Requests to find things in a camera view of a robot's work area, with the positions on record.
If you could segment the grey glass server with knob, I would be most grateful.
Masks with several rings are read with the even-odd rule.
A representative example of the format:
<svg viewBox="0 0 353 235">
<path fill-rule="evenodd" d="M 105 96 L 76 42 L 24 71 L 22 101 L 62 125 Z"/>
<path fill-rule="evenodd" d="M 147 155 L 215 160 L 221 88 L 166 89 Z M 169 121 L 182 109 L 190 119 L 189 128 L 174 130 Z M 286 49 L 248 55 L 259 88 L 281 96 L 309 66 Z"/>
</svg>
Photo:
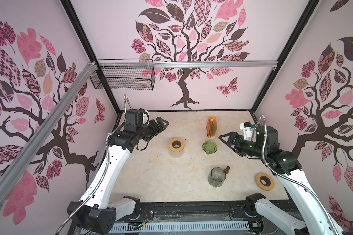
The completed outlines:
<svg viewBox="0 0 353 235">
<path fill-rule="evenodd" d="M 226 180 L 229 171 L 229 166 L 227 166 L 226 168 L 214 167 L 208 175 L 209 184 L 214 188 L 221 187 L 224 181 Z"/>
</svg>

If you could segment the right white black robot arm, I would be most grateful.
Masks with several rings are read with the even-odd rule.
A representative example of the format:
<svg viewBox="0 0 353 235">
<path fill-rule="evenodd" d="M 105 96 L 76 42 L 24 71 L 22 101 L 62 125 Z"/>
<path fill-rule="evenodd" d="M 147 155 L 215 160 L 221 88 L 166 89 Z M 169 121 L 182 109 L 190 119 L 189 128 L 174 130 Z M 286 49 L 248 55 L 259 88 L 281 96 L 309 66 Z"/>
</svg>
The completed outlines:
<svg viewBox="0 0 353 235">
<path fill-rule="evenodd" d="M 280 149 L 278 131 L 271 126 L 261 125 L 255 129 L 255 136 L 255 141 L 250 141 L 243 135 L 229 132 L 220 135 L 219 140 L 241 157 L 261 160 L 282 183 L 304 220 L 297 221 L 261 193 L 246 197 L 246 215 L 265 217 L 287 235 L 344 235 L 345 231 L 309 185 L 297 158 L 291 152 Z"/>
</svg>

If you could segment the wooden dripper ring stand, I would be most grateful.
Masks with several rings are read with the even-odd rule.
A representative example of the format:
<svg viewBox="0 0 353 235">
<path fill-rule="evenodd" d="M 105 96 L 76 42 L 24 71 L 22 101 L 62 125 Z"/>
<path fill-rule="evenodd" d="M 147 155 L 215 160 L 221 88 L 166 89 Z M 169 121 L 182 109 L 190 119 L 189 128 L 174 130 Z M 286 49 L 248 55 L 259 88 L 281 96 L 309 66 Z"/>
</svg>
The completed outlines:
<svg viewBox="0 0 353 235">
<path fill-rule="evenodd" d="M 174 138 L 169 142 L 169 149 L 174 153 L 179 153 L 184 150 L 185 143 L 180 138 Z"/>
</svg>

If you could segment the aluminium rail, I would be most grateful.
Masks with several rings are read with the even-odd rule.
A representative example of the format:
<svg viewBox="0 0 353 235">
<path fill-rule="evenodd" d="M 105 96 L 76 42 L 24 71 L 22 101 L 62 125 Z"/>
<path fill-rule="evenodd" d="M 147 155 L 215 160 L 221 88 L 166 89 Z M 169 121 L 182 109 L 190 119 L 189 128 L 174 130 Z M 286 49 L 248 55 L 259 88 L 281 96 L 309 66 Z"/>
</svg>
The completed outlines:
<svg viewBox="0 0 353 235">
<path fill-rule="evenodd" d="M 146 67 L 154 69 L 174 69 L 174 68 L 240 68 L 240 67 L 272 67 L 278 65 L 278 61 L 207 61 L 207 62 L 119 62 L 119 61 L 99 61 L 101 67 Z"/>
<path fill-rule="evenodd" d="M 8 169 L 0 177 L 0 206 L 11 192 L 15 184 L 19 181 L 22 174 L 35 157 L 42 144 L 48 138 L 57 122 L 66 112 L 68 106 L 72 103 L 74 97 L 78 94 L 83 84 L 90 78 L 91 74 L 97 69 L 97 62 L 89 62 L 85 68 L 78 74 L 76 80 L 70 86 L 69 90 L 61 98 L 55 108 L 40 125 L 38 131 L 25 144 L 19 156 L 11 163 Z"/>
</svg>

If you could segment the aluminium rail left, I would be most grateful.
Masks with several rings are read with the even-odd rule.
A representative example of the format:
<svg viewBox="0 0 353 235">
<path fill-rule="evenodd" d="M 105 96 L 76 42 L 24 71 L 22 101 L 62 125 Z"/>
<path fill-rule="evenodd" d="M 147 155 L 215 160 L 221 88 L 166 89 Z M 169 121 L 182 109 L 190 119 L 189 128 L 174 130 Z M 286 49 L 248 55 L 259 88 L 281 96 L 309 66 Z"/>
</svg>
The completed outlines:
<svg viewBox="0 0 353 235">
<path fill-rule="evenodd" d="M 68 106 L 72 103 L 74 97 L 78 94 L 83 84 L 90 78 L 91 74 L 97 69 L 97 62 L 89 62 L 85 68 L 78 74 L 76 80 L 70 86 L 69 90 L 61 98 L 55 108 L 40 125 L 38 131 L 25 144 L 19 156 L 11 163 L 8 169 L 0 177 L 0 206 L 11 192 L 15 184 L 19 181 L 22 174 L 35 157 L 42 144 L 48 138 L 57 122 L 66 112 Z"/>
</svg>

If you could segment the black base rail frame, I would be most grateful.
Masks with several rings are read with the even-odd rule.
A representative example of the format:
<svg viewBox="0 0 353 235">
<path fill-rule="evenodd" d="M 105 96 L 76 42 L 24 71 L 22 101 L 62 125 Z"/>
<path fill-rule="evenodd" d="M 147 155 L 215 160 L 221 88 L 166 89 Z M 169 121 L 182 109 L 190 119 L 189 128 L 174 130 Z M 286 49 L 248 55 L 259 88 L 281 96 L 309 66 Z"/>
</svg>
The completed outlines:
<svg viewBox="0 0 353 235">
<path fill-rule="evenodd" d="M 122 200 L 112 203 L 104 209 L 97 204 L 87 206 L 79 202 L 71 202 L 67 212 L 72 225 L 69 234 L 78 229 L 86 229 L 99 235 L 107 235 L 114 223 L 124 221 L 136 222 L 141 215 L 149 221 L 154 217 L 163 219 L 182 218 L 186 216 L 213 216 L 227 214 L 231 219 L 255 221 L 266 218 L 287 234 L 313 235 L 313 228 L 323 224 L 323 220 L 314 219 L 315 213 L 307 213 L 304 220 L 299 221 L 286 209 L 294 206 L 302 212 L 306 207 L 298 206 L 292 200 L 268 200 L 260 193 L 246 197 L 244 201 L 206 201 L 206 202 L 141 202 L 140 199 L 125 196 Z"/>
</svg>

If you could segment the aluminium rail back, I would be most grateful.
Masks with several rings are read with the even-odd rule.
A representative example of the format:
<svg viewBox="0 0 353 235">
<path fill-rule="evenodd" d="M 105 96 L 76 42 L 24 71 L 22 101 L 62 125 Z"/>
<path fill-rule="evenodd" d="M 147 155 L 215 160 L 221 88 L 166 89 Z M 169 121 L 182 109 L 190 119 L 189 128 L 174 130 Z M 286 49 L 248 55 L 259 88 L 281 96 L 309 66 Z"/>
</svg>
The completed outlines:
<svg viewBox="0 0 353 235">
<path fill-rule="evenodd" d="M 174 69 L 174 68 L 240 68 L 240 67 L 272 67 L 278 65 L 278 61 L 207 61 L 207 62 L 119 62 L 119 61 L 99 61 L 101 67 L 146 67 L 154 69 Z"/>
</svg>

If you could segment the brown paper filter stack holder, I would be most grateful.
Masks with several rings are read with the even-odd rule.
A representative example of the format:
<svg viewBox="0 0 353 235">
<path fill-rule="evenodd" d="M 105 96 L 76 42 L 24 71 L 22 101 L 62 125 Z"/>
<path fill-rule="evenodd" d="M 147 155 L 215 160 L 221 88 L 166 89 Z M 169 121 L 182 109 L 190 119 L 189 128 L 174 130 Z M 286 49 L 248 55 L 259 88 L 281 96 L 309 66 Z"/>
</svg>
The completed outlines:
<svg viewBox="0 0 353 235">
<path fill-rule="evenodd" d="M 210 117 L 206 125 L 207 137 L 209 139 L 215 138 L 217 132 L 217 118 Z"/>
</svg>

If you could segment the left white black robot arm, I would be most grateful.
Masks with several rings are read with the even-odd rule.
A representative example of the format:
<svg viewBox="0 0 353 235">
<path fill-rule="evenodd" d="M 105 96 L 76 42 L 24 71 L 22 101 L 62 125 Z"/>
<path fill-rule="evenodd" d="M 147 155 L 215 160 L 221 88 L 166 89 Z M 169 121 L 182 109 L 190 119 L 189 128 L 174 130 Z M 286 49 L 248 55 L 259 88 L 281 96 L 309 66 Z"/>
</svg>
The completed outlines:
<svg viewBox="0 0 353 235">
<path fill-rule="evenodd" d="M 150 119 L 148 111 L 144 109 L 127 110 L 124 121 L 106 138 L 105 160 L 94 180 L 79 201 L 69 203 L 68 217 L 57 232 L 60 233 L 71 220 L 89 232 L 107 235 L 118 219 L 132 214 L 139 203 L 137 198 L 124 197 L 110 205 L 115 182 L 133 150 L 138 149 L 139 142 L 143 140 L 149 143 L 168 126 L 169 122 L 161 117 Z"/>
</svg>

